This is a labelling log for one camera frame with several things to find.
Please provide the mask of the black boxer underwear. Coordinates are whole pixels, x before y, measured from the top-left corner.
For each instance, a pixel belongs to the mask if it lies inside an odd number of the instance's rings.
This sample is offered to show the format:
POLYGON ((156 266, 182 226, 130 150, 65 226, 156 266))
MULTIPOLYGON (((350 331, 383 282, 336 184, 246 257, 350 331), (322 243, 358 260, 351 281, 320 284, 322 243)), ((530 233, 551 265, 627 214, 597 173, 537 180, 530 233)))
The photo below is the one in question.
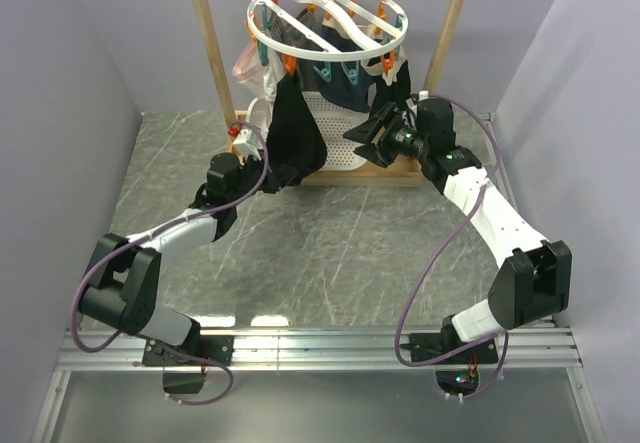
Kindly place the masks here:
POLYGON ((288 73, 277 84, 266 139, 269 169, 260 190, 277 193, 299 186, 326 163, 328 150, 297 79, 288 73))

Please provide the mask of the white round clip hanger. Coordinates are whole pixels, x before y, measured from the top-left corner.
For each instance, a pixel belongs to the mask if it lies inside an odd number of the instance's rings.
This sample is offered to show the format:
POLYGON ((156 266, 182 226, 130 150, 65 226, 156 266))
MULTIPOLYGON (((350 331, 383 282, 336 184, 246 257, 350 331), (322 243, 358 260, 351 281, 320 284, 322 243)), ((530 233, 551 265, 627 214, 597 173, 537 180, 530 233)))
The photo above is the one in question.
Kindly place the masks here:
POLYGON ((290 75, 306 60, 326 83, 337 66, 352 85, 364 72, 391 85, 406 62, 408 16, 393 0, 252 0, 246 16, 261 64, 274 53, 290 75))

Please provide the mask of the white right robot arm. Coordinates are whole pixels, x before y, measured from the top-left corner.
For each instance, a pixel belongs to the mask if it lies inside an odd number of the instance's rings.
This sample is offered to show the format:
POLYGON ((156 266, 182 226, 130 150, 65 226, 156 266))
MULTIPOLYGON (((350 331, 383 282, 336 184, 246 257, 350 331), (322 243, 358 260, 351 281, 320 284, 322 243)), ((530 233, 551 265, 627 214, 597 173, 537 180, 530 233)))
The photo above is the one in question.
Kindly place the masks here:
POLYGON ((400 156, 416 161, 422 175, 463 214, 488 246, 498 273, 487 297, 443 322, 441 351, 452 362, 472 355, 476 342, 566 310, 572 253, 552 242, 516 211, 483 166, 458 144, 454 103, 421 93, 401 109, 388 102, 346 131, 355 154, 386 168, 400 156))

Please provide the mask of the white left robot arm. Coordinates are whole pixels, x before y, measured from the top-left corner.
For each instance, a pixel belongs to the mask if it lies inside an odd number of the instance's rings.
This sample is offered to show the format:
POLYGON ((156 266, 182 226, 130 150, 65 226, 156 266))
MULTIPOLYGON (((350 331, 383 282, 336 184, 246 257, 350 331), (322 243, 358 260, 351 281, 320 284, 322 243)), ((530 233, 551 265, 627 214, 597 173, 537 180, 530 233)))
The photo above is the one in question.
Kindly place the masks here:
POLYGON ((204 362, 200 324, 158 304, 163 269, 191 251, 225 236, 237 221, 238 206, 256 192, 272 188, 270 158, 262 151, 240 160, 232 153, 211 159, 207 178, 193 202, 178 216, 155 228, 121 237, 104 235, 73 298, 71 335, 77 348, 91 353, 78 333, 78 318, 86 316, 114 329, 117 335, 144 337, 156 343, 176 363, 204 362))

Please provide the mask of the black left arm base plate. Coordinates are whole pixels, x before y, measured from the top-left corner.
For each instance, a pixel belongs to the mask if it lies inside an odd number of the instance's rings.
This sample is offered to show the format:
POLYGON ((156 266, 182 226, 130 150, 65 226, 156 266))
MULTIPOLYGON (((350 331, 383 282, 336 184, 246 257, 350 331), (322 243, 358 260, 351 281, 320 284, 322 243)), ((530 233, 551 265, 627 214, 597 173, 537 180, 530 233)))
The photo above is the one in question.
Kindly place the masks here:
POLYGON ((228 366, 234 350, 234 337, 224 335, 204 335, 189 337, 180 345, 170 345, 159 340, 149 340, 142 356, 146 367, 177 367, 197 365, 201 360, 228 366))

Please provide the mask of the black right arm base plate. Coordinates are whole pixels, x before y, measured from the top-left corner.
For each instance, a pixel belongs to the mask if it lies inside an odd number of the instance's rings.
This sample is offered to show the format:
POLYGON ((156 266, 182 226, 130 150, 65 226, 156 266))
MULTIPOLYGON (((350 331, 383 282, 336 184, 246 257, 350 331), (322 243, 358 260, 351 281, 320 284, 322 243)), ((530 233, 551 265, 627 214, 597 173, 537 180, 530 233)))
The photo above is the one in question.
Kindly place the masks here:
POLYGON ((471 343, 462 342, 449 330, 413 332, 400 344, 412 363, 429 361, 431 365, 494 364, 499 360, 495 337, 488 336, 471 343))

